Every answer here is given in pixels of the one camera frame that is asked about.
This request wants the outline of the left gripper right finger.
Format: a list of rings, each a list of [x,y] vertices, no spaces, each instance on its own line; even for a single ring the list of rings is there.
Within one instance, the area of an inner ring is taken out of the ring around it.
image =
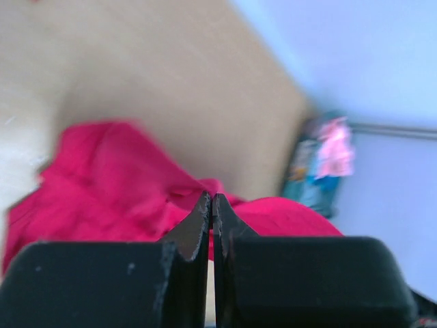
[[[212,203],[217,327],[411,327],[417,305],[369,237],[267,237]]]

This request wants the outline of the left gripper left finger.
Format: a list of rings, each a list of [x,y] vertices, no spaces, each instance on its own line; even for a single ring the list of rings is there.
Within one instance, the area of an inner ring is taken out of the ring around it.
[[[2,327],[203,327],[210,196],[155,243],[40,242],[1,285]]]

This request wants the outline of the magenta t-shirt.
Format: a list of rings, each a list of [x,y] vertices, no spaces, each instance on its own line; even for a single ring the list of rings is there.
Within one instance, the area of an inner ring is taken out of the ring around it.
[[[151,137],[117,121],[67,128],[40,178],[8,213],[4,268],[37,241],[157,241],[203,192],[225,192],[219,180],[193,178]]]

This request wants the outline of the teal plastic laundry basket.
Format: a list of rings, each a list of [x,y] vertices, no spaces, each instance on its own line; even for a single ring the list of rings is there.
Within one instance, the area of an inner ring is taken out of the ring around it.
[[[290,154],[288,169],[284,175],[281,196],[303,204],[326,219],[335,216],[334,191],[323,191],[308,183],[308,176],[315,176],[318,164],[318,140],[322,125],[328,120],[341,117],[339,111],[327,111],[304,121],[298,131],[298,139]]]

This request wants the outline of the blue t-shirt in basket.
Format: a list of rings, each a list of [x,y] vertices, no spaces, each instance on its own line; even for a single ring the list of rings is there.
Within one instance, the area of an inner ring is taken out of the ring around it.
[[[316,178],[315,176],[308,176],[307,181],[312,185],[318,186],[323,191],[334,191],[340,183],[339,176],[324,176]]]

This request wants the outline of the pink t-shirt in basket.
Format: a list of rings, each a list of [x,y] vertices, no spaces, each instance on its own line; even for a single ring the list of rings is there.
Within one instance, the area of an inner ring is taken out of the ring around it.
[[[322,125],[318,140],[317,179],[350,176],[353,173],[354,148],[346,117],[328,120]]]

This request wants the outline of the right aluminium frame post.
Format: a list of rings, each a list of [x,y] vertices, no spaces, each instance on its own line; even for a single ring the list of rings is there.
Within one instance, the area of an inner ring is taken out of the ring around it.
[[[436,140],[436,129],[432,128],[415,128],[363,123],[353,123],[351,124],[351,127],[355,133],[363,133],[369,135],[386,135],[411,139]]]

